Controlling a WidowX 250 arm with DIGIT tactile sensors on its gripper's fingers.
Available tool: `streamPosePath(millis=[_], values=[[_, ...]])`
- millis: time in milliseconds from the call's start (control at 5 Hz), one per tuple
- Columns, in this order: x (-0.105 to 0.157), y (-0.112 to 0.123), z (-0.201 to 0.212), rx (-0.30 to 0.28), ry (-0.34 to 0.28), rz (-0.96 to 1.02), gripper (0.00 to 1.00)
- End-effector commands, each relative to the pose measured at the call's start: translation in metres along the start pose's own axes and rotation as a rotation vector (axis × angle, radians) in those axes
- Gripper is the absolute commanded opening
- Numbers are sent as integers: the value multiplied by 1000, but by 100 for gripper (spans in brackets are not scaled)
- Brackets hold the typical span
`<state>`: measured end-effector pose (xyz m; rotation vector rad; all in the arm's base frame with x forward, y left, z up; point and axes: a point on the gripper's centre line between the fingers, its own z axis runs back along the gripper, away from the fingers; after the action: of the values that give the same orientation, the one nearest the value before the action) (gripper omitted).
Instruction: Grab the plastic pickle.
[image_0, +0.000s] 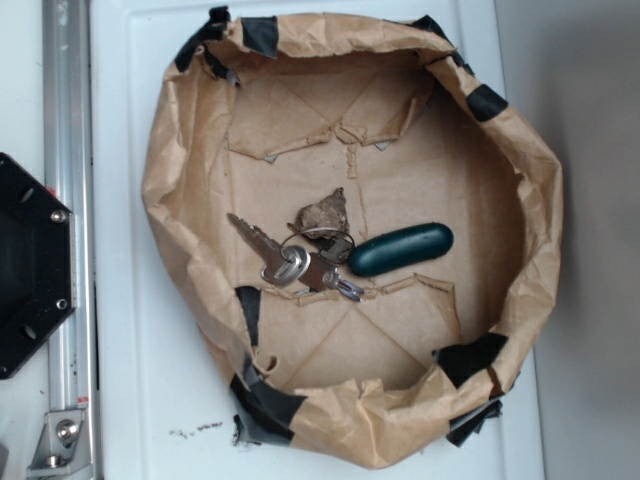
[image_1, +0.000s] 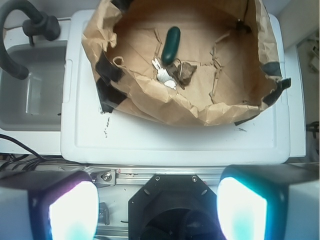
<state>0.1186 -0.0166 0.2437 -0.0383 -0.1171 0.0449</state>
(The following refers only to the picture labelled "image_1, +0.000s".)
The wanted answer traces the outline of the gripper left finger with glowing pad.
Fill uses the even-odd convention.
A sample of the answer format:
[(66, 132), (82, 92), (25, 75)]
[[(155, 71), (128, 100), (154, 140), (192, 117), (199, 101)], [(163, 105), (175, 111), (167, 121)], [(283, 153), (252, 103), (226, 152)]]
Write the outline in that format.
[(78, 171), (2, 171), (2, 240), (92, 240), (99, 194), (90, 175)]

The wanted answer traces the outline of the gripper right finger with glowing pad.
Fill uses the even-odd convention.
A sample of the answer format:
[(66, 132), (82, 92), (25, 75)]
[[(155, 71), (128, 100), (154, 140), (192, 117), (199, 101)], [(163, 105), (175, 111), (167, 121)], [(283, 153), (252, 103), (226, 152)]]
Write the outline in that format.
[(318, 240), (320, 166), (227, 166), (217, 187), (217, 214), (228, 240)]

